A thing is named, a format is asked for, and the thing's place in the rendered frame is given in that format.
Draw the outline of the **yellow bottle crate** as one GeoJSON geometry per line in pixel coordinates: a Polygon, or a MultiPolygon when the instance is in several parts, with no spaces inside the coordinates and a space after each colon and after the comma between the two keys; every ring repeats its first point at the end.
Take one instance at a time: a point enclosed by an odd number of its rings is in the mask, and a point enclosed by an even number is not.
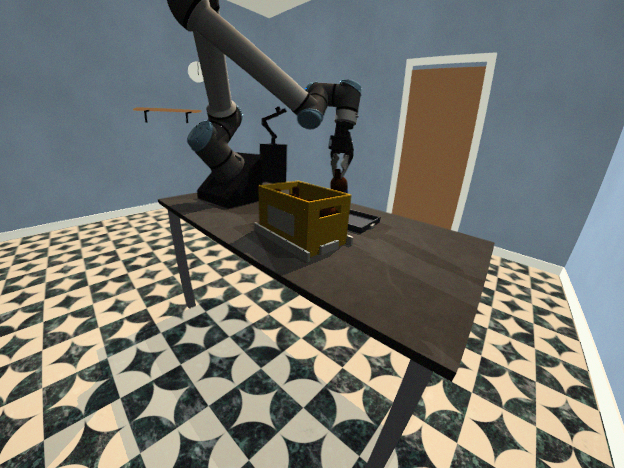
{"type": "Polygon", "coordinates": [[[335,240],[339,240],[339,246],[346,244],[350,202],[350,194],[300,181],[269,184],[259,196],[259,224],[313,257],[319,254],[321,245],[335,240]],[[290,189],[292,194],[293,186],[299,187],[303,200],[273,190],[290,189]],[[339,213],[319,218],[320,210],[330,207],[339,213]]]}

